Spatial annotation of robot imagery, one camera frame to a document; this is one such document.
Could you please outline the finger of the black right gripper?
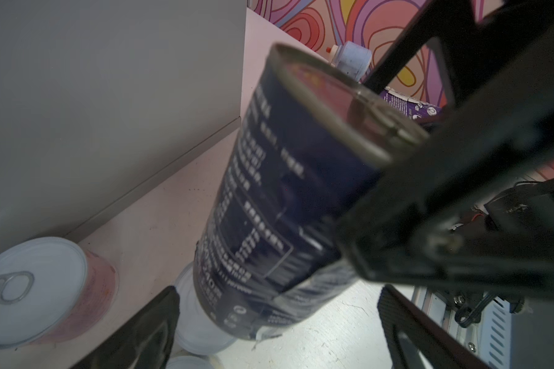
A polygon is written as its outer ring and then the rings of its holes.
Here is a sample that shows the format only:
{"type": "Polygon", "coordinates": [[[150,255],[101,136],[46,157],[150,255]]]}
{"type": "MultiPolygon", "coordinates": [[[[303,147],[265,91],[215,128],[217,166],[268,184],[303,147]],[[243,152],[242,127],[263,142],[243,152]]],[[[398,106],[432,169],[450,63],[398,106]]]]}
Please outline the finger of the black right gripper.
{"type": "Polygon", "coordinates": [[[452,234],[452,217],[554,160],[554,23],[340,218],[367,281],[554,300],[554,232],[452,234]]]}
{"type": "Polygon", "coordinates": [[[469,0],[425,2],[364,86],[382,92],[423,46],[436,57],[448,103],[462,105],[473,90],[467,74],[476,68],[476,22],[469,0]]]}

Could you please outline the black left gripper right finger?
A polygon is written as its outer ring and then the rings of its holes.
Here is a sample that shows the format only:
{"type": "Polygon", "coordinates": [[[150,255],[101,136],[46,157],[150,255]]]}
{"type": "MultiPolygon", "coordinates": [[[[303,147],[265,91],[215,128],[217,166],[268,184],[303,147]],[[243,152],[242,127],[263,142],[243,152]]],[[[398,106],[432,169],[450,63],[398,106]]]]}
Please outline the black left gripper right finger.
{"type": "Polygon", "coordinates": [[[392,285],[383,287],[377,308],[394,368],[424,368],[421,355],[434,368],[488,367],[392,285]]]}

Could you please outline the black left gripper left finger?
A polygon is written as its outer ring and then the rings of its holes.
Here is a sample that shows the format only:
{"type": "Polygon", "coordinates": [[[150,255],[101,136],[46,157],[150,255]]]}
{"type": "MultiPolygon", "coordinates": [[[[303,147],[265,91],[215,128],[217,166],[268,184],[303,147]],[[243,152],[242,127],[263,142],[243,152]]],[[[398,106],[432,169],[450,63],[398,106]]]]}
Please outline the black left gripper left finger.
{"type": "Polygon", "coordinates": [[[180,316],[175,287],[164,288],[74,368],[164,368],[180,316]]]}

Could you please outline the light blue white can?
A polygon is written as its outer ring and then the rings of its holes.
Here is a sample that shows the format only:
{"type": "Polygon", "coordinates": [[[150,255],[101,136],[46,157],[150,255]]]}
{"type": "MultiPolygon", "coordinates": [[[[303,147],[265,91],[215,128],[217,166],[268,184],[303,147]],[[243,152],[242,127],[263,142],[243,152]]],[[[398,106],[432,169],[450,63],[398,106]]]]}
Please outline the light blue white can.
{"type": "Polygon", "coordinates": [[[237,339],[228,335],[207,316],[195,293],[193,263],[189,263],[175,281],[179,294],[179,319],[175,341],[195,355],[215,355],[233,345],[237,339]]]}

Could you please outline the pink white can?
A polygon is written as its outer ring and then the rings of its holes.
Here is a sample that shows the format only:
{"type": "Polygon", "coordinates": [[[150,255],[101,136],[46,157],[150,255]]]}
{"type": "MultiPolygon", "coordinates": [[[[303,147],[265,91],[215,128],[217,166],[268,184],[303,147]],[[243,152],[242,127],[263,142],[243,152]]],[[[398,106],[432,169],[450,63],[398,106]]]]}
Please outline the pink white can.
{"type": "Polygon", "coordinates": [[[106,259],[64,238],[37,238],[0,255],[0,349],[54,344],[107,313],[118,275],[106,259]]]}

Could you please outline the dark tomato can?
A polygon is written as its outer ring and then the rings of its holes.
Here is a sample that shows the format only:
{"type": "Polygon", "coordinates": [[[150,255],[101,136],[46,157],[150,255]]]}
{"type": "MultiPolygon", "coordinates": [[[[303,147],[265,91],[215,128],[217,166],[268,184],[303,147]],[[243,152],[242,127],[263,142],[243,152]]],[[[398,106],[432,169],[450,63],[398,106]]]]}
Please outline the dark tomato can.
{"type": "Polygon", "coordinates": [[[428,135],[324,61],[277,43],[195,251],[195,292],[227,334],[275,338],[357,281],[335,222],[428,135]]]}

